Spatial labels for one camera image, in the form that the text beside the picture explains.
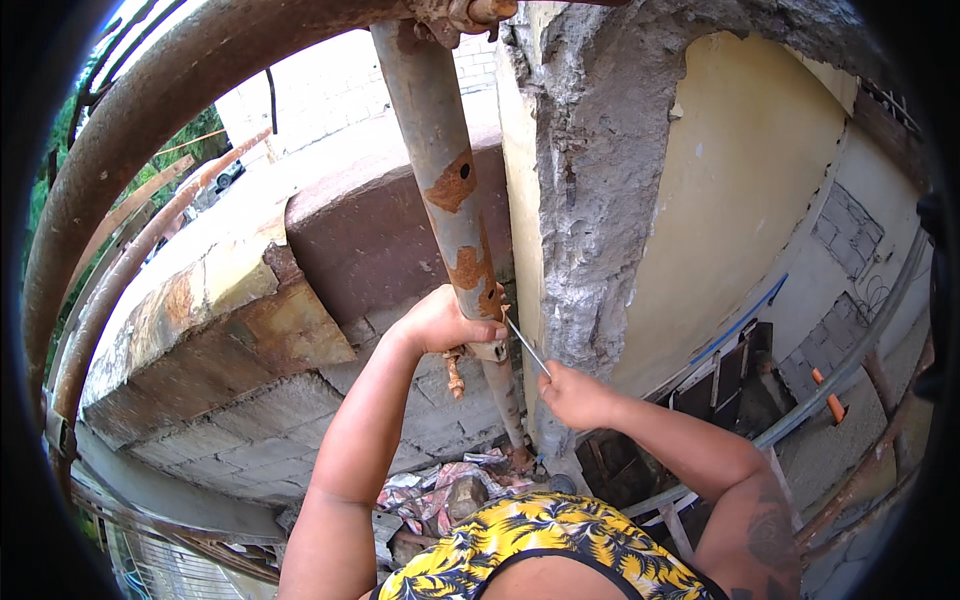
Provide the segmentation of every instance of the person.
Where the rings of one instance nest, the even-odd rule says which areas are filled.
[[[371,510],[396,452],[414,369],[426,352],[506,336],[501,323],[467,320],[448,284],[383,335],[326,431],[277,598],[798,597],[786,501],[752,444],[557,361],[547,361],[552,378],[541,374],[538,383],[560,420],[630,436],[713,506],[692,559],[672,555],[598,499],[529,492],[480,509],[376,587]]]

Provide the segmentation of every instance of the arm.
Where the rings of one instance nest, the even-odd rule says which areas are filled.
[[[383,335],[324,435],[278,598],[354,600],[374,587],[371,510],[399,443],[417,363],[426,352],[506,335],[496,321],[468,321],[448,284]]]
[[[618,394],[589,375],[548,361],[540,395],[573,429],[630,436],[714,505],[694,566],[731,600],[780,600],[800,592],[800,562],[786,501],[760,452],[743,438],[690,415]]]

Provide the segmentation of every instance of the green foliage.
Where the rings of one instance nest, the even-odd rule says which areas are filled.
[[[91,57],[88,62],[87,68],[95,61]],[[66,150],[66,138],[67,133],[70,129],[70,119],[73,115],[73,108],[77,102],[77,93],[75,91],[70,95],[63,106],[60,108],[60,112],[57,115],[57,118],[54,121],[53,126],[50,129],[50,133],[47,138],[46,149],[47,152],[50,152],[54,149],[57,151],[57,169],[59,170],[63,165],[63,162],[66,160],[67,150]],[[163,148],[173,148],[190,142],[191,140],[196,139],[206,135],[207,133],[213,133],[223,128],[223,122],[220,120],[220,115],[217,113],[217,109],[214,106],[205,108],[200,114],[198,114],[192,121],[186,124],[183,129],[178,131],[170,140],[164,144]],[[200,165],[204,162],[211,160],[212,158],[217,158],[222,156],[227,150],[229,150],[229,144],[227,142],[227,135],[225,133],[218,133],[217,135],[212,135],[206,139],[187,144],[182,148],[177,148],[171,152],[162,154],[160,156],[153,156],[151,159],[140,169],[140,171],[134,176],[133,181],[131,181],[120,196],[113,203],[113,206],[117,206],[122,203],[128,196],[130,196],[133,191],[139,188],[141,185],[146,183],[154,175],[165,169],[166,167],[172,165],[173,163],[180,160],[182,157],[187,154],[192,154],[194,157],[194,164],[192,167],[181,173],[179,176],[174,178],[172,181],[161,187],[157,192],[151,197],[151,200],[156,207],[156,210],[162,208],[165,204],[170,202],[173,198],[174,193],[177,190],[177,186],[180,185],[180,182],[185,180],[189,175],[195,171]],[[37,167],[36,176],[34,179],[34,187],[31,190],[30,194],[30,212],[27,222],[26,236],[24,239],[24,248],[23,248],[23,270],[26,271],[27,261],[30,257],[30,247],[34,243],[34,235],[36,234],[36,227],[40,220],[40,214],[43,212],[43,207],[47,202],[47,195],[50,189],[50,181],[48,181],[47,173],[47,155],[45,154],[41,164]],[[57,343],[60,339],[60,336],[63,332],[63,327],[66,323],[66,319],[70,314],[70,311],[73,309],[74,304],[77,301],[78,296],[80,295],[81,290],[84,288],[86,281],[89,279],[90,274],[92,273],[96,264],[100,261],[100,258],[103,256],[104,252],[107,250],[111,240],[107,240],[104,245],[94,254],[93,259],[90,261],[90,264],[86,267],[83,275],[80,277],[76,287],[70,292],[70,295],[67,297],[67,301],[64,304],[60,315],[57,318],[57,325],[54,329],[53,344],[50,346],[49,352],[47,354],[47,367],[45,377],[50,374],[50,367],[53,363],[53,357],[56,350]]]

